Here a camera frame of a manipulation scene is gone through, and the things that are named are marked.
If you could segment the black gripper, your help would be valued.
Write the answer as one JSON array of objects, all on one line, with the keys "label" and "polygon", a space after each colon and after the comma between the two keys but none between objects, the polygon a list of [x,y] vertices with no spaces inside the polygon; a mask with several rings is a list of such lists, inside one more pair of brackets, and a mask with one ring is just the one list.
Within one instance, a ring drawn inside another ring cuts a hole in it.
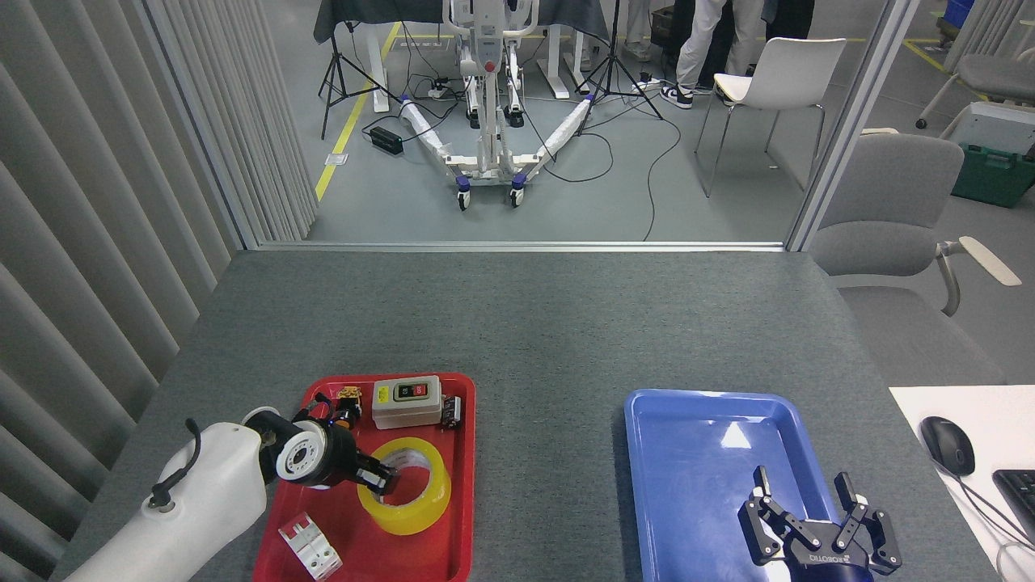
[{"label": "black gripper", "polygon": [[360,456],[353,432],[341,426],[329,424],[327,430],[327,475],[325,485],[334,487],[343,482],[358,483],[377,496],[395,492],[400,482],[400,469],[386,465],[371,456]]},{"label": "black gripper", "polygon": [[[757,566],[786,561],[792,581],[873,581],[873,571],[891,575],[901,568],[901,552],[890,516],[874,508],[856,492],[849,473],[839,472],[833,479],[846,513],[833,549],[822,548],[805,521],[777,504],[766,467],[755,468],[753,479],[753,490],[737,516]],[[873,546],[869,554],[863,546],[851,544],[860,527],[868,531]]]}]

